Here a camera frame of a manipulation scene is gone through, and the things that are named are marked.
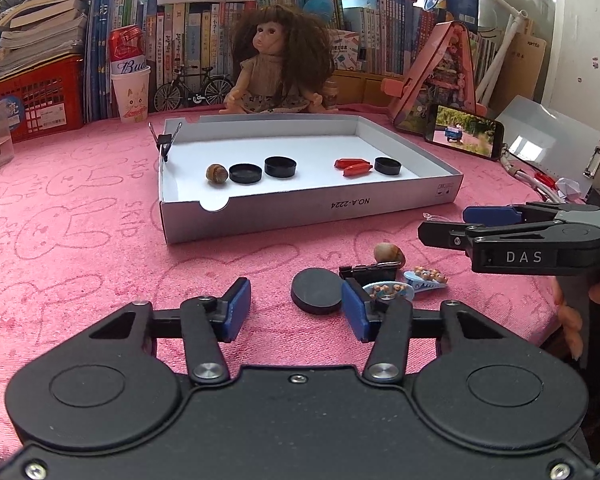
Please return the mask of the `clear plastic dome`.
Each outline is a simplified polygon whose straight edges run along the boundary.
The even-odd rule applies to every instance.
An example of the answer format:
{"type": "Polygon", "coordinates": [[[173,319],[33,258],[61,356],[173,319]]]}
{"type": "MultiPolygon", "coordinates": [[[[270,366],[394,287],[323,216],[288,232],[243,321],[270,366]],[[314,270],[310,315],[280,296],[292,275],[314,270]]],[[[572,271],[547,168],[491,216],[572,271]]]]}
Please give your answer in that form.
{"type": "Polygon", "coordinates": [[[430,214],[430,212],[423,212],[422,213],[422,218],[425,221],[430,221],[430,222],[443,222],[443,223],[464,223],[464,221],[462,220],[462,218],[448,218],[445,216],[442,216],[442,214],[430,214]]]}

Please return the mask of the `black binder clip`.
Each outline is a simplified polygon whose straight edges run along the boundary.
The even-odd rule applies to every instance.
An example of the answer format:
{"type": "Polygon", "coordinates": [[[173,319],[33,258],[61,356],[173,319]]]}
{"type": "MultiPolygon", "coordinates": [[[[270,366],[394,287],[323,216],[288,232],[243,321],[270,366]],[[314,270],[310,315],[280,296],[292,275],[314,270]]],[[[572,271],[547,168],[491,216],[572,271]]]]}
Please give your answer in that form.
{"type": "Polygon", "coordinates": [[[393,282],[400,269],[400,263],[393,261],[358,264],[357,266],[340,266],[338,274],[343,280],[353,278],[358,284],[365,286],[377,282],[393,282]]]}
{"type": "Polygon", "coordinates": [[[167,162],[169,160],[170,149],[172,148],[172,145],[176,139],[176,136],[181,131],[182,127],[183,127],[183,123],[178,122],[178,124],[176,125],[175,130],[173,132],[163,132],[163,133],[158,134],[158,133],[156,133],[156,130],[155,130],[154,126],[152,125],[152,123],[150,122],[148,124],[149,132],[151,133],[152,137],[154,138],[156,148],[160,154],[160,157],[162,158],[162,160],[164,162],[167,162]]]}

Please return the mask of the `black round lid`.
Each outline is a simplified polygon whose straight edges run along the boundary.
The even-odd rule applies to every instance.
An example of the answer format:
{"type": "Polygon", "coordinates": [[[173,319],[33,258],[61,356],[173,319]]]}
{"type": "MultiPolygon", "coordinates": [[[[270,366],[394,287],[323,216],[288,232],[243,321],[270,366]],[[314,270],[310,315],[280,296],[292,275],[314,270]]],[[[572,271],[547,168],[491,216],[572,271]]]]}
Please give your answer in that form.
{"type": "Polygon", "coordinates": [[[329,315],[341,308],[343,280],[334,272],[322,268],[304,269],[291,282],[291,299],[303,312],[329,315]]]}
{"type": "Polygon", "coordinates": [[[262,178],[262,168],[258,165],[241,162],[230,166],[230,180],[238,184],[257,183],[262,178]]]}

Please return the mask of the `small black cap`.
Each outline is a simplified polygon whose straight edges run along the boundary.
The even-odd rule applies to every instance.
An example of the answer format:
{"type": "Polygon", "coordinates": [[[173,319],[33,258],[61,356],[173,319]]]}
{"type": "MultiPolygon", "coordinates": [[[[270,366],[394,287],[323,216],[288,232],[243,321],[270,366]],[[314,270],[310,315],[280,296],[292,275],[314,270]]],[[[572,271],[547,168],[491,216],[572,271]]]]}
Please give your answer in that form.
{"type": "Polygon", "coordinates": [[[374,160],[374,169],[386,176],[397,176],[401,168],[401,163],[390,157],[376,157],[374,160]]]}

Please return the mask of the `red plastic tube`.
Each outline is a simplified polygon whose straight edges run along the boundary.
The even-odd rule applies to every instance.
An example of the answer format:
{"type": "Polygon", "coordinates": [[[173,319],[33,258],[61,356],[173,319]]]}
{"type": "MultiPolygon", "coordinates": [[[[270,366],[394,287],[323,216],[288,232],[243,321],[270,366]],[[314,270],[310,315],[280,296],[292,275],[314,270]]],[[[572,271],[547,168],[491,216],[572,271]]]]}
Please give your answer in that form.
{"type": "Polygon", "coordinates": [[[338,158],[334,162],[334,167],[339,170],[358,165],[368,165],[368,161],[362,158],[338,158]]]}
{"type": "Polygon", "coordinates": [[[342,174],[346,178],[361,177],[369,174],[373,166],[369,162],[359,162],[358,164],[347,166],[343,169],[342,174]]]}

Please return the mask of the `brown walnut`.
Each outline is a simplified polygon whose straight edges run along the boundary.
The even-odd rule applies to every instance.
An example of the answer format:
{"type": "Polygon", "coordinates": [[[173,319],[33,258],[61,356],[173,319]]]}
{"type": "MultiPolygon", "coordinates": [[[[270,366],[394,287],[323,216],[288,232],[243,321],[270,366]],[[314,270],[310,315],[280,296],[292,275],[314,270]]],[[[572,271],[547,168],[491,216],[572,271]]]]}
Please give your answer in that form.
{"type": "Polygon", "coordinates": [[[213,185],[223,185],[230,174],[221,164],[211,164],[206,170],[206,179],[213,185]]]}

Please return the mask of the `black disc lid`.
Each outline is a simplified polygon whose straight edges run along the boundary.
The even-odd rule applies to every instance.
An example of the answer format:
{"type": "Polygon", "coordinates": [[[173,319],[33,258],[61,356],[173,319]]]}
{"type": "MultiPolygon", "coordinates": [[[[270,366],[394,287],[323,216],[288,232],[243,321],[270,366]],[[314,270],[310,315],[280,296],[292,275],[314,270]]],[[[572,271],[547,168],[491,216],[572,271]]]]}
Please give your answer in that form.
{"type": "Polygon", "coordinates": [[[297,162],[286,156],[270,156],[264,161],[264,171],[272,178],[292,178],[296,174],[296,170],[297,162]]]}

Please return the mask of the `clear plastic clipboard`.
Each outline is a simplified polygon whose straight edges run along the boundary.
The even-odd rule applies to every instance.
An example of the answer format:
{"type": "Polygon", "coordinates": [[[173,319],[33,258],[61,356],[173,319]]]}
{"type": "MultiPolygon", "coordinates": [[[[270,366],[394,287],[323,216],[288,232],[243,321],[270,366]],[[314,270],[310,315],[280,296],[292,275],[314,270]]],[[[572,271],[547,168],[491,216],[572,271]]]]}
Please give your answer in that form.
{"type": "Polygon", "coordinates": [[[543,105],[516,96],[496,118],[509,154],[552,177],[575,183],[580,197],[600,171],[600,132],[543,105]]]}

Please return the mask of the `black smartphone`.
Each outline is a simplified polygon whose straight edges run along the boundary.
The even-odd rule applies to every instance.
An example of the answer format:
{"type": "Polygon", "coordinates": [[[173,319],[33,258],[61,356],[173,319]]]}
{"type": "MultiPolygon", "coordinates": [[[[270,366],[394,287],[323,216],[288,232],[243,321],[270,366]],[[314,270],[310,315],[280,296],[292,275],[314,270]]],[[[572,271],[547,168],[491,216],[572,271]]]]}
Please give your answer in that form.
{"type": "Polygon", "coordinates": [[[425,140],[442,148],[497,160],[503,151],[504,126],[494,119],[434,105],[430,107],[425,140]]]}

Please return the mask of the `shallow white cardboard tray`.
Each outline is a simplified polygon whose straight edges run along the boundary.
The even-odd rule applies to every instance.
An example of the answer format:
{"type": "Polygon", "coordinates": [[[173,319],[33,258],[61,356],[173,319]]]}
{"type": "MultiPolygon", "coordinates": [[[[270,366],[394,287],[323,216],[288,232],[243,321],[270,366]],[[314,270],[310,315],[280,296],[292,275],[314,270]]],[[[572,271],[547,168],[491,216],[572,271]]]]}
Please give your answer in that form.
{"type": "Polygon", "coordinates": [[[247,234],[424,208],[455,200],[463,175],[403,136],[354,115],[208,115],[196,122],[169,118],[164,132],[181,131],[164,162],[159,154],[159,207],[166,242],[247,234]],[[292,178],[264,171],[270,156],[297,162],[292,178]],[[390,157],[400,174],[374,169],[390,157]],[[373,169],[346,178],[338,158],[362,158],[373,169]],[[211,164],[248,162],[262,168],[253,184],[206,179],[211,164]]]}

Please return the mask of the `pink triangular toy box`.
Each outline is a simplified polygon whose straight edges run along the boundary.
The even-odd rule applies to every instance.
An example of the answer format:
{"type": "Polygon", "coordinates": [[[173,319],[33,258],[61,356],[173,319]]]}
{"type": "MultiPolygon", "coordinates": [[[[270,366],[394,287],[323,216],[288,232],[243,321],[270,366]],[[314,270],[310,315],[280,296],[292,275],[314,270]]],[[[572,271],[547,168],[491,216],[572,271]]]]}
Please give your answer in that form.
{"type": "Polygon", "coordinates": [[[476,100],[468,30],[456,21],[434,26],[403,78],[385,78],[380,90],[390,98],[393,127],[416,136],[426,133],[438,105],[477,115],[486,112],[476,100]]]}

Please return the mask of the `pink bunny tablecloth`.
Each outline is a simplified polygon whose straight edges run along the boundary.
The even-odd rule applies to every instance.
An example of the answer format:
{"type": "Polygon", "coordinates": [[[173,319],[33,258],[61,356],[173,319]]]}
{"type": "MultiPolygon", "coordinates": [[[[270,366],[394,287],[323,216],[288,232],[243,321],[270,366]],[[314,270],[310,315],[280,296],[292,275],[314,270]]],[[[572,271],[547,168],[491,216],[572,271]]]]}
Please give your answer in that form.
{"type": "Polygon", "coordinates": [[[449,280],[420,295],[434,309],[455,298],[532,341],[557,325],[548,278],[472,273],[459,252],[419,244],[422,213],[460,218],[469,205],[506,205],[532,192],[496,162],[437,148],[460,170],[452,204],[400,214],[168,245],[158,205],[157,150],[144,125],[116,120],[19,143],[0,170],[0,460],[19,442],[4,408],[9,378],[36,358],[134,300],[158,309],[219,295],[235,278],[252,285],[250,315],[224,347],[244,364],[363,364],[368,356],[341,315],[312,316],[291,301],[294,274],[369,263],[380,242],[398,245],[410,266],[449,280]]]}

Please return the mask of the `black binder clip on tray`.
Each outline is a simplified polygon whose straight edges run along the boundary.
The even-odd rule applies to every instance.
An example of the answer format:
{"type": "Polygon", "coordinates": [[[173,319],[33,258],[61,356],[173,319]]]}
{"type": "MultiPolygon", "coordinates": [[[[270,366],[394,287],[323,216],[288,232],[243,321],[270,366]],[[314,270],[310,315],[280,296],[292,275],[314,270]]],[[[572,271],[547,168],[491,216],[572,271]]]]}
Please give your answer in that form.
{"type": "Polygon", "coordinates": [[[162,158],[162,160],[164,162],[167,162],[169,160],[170,149],[172,148],[172,145],[176,139],[176,136],[181,131],[182,127],[183,127],[183,123],[178,122],[178,124],[176,125],[175,130],[173,132],[163,132],[163,133],[158,134],[158,133],[156,133],[156,130],[155,130],[154,126],[152,125],[152,123],[150,122],[148,124],[149,132],[151,133],[152,137],[154,138],[156,148],[160,154],[160,157],[162,158]]]}

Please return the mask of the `small brown jar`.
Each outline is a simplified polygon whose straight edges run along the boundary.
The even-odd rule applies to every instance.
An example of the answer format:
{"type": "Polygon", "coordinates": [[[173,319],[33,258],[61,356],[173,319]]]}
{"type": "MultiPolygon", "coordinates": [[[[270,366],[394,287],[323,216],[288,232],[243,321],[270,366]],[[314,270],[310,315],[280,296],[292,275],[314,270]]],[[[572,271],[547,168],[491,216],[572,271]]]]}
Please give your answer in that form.
{"type": "Polygon", "coordinates": [[[326,110],[336,110],[338,100],[338,84],[333,79],[327,79],[322,88],[323,106],[326,110]]]}

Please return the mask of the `miniature black bicycle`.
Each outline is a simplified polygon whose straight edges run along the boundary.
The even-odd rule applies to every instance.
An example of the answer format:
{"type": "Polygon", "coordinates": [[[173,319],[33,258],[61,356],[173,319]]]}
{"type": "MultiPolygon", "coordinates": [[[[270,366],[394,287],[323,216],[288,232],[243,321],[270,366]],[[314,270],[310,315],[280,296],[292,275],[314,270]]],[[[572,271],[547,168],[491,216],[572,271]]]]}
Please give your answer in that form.
{"type": "Polygon", "coordinates": [[[212,75],[211,67],[187,73],[184,67],[175,70],[175,77],[157,88],[154,107],[157,112],[181,107],[223,104],[233,81],[224,75],[212,75]]]}

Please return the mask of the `brown-haired doll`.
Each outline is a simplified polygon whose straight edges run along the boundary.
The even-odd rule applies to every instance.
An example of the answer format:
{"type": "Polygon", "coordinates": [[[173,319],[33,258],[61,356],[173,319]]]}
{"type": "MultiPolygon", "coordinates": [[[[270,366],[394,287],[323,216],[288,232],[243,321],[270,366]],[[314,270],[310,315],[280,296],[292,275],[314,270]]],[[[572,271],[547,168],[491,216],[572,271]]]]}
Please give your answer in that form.
{"type": "Polygon", "coordinates": [[[280,4],[249,10],[235,27],[232,58],[237,78],[223,114],[328,111],[324,87],[334,60],[317,16],[280,4]]]}

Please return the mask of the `white paper cup with cat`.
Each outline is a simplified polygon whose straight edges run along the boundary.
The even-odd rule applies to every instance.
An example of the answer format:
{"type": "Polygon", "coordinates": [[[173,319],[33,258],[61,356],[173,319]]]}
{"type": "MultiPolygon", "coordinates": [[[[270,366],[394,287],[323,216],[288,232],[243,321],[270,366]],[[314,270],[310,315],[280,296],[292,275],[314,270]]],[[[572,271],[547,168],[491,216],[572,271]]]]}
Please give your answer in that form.
{"type": "Polygon", "coordinates": [[[145,67],[137,72],[111,76],[119,116],[125,124],[147,119],[149,75],[150,68],[145,67]]]}

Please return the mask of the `red plastic crate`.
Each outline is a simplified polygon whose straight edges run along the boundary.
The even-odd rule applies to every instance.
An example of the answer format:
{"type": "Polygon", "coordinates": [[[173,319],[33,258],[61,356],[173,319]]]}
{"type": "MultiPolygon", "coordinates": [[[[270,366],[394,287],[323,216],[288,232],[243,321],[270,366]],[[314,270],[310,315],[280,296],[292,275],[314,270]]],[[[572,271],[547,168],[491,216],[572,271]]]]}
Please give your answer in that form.
{"type": "Polygon", "coordinates": [[[66,55],[0,79],[15,143],[83,126],[83,58],[66,55]]]}

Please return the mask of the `red beer can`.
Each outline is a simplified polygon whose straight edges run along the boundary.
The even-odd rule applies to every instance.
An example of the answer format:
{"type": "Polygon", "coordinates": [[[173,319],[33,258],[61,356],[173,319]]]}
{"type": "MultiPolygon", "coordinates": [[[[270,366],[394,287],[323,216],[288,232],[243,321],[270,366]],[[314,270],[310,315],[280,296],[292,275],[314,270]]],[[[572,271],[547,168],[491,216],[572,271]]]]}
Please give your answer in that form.
{"type": "Polygon", "coordinates": [[[135,73],[146,67],[144,33],[137,25],[114,29],[108,46],[113,75],[135,73]]]}

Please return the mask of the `stack of books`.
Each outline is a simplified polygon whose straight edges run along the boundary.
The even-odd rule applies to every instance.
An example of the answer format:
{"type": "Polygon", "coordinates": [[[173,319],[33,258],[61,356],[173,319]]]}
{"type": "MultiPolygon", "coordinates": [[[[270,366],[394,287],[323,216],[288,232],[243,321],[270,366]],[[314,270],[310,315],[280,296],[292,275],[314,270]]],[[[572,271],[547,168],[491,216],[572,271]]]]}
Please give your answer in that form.
{"type": "Polygon", "coordinates": [[[83,47],[90,0],[1,0],[0,78],[83,47]]]}

